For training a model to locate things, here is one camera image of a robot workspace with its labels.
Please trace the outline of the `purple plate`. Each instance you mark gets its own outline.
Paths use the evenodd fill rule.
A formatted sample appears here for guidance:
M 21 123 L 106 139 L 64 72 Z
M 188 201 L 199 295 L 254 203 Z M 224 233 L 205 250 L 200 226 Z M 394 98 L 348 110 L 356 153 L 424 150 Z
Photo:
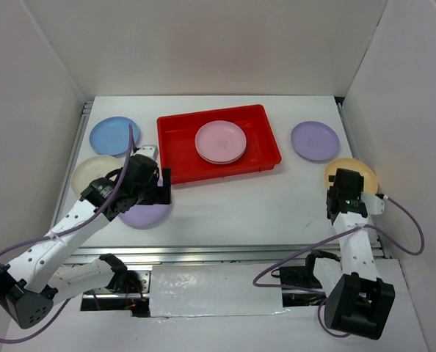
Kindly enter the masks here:
M 340 152 L 337 133 L 317 121 L 304 121 L 291 131 L 291 146 L 305 160 L 321 163 L 334 159 Z
M 172 204 L 135 205 L 127 212 L 121 213 L 118 217 L 124 224 L 141 229 L 159 223 L 167 216 L 171 208 Z

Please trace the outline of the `cream white plate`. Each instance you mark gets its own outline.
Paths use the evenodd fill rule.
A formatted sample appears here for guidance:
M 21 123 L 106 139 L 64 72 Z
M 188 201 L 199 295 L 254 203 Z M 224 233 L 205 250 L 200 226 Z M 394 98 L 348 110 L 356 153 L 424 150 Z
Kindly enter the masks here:
M 70 186 L 79 198 L 83 190 L 93 181 L 119 169 L 122 161 L 110 155 L 97 155 L 81 162 L 73 171 Z

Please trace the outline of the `blue plate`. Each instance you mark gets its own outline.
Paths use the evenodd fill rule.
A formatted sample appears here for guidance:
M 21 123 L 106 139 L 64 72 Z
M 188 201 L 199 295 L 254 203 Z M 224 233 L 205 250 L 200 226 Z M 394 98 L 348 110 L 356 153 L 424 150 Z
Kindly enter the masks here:
M 212 164 L 230 164 L 239 160 L 244 155 L 245 150 L 237 150 L 234 152 L 218 151 L 218 150 L 197 150 L 198 155 L 205 161 Z
M 90 132 L 90 146 L 100 155 L 120 156 L 128 150 L 129 127 L 134 141 L 140 138 L 140 129 L 127 117 L 109 117 L 100 121 Z

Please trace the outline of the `pink plate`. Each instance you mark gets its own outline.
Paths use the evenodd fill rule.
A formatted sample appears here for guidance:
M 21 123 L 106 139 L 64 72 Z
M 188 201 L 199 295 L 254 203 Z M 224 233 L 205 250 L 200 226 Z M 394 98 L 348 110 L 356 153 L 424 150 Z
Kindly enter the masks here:
M 230 152 L 246 150 L 247 137 L 235 123 L 215 120 L 199 128 L 195 135 L 196 150 L 218 150 Z

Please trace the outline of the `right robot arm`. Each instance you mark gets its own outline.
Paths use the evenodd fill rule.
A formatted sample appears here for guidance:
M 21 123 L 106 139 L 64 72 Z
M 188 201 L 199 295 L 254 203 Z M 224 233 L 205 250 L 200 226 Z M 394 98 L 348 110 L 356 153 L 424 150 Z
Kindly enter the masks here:
M 368 236 L 371 215 L 385 203 L 364 192 L 364 178 L 356 171 L 337 169 L 328 177 L 327 218 L 339 234 L 340 258 L 312 251 L 302 270 L 305 283 L 321 286 L 325 295 L 324 324 L 339 335 L 378 340 L 395 299 L 392 284 L 382 280 Z

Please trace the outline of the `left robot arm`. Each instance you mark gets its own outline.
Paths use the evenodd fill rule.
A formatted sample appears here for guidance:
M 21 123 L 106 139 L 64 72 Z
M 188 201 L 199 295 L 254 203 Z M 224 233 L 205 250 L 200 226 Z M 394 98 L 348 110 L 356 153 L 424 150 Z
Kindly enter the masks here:
M 36 244 L 0 263 L 0 305 L 22 329 L 41 322 L 52 307 L 88 290 L 118 293 L 138 276 L 113 254 L 76 267 L 65 261 L 91 236 L 135 205 L 171 203 L 171 171 L 135 154 L 125 168 L 93 180 L 68 214 Z

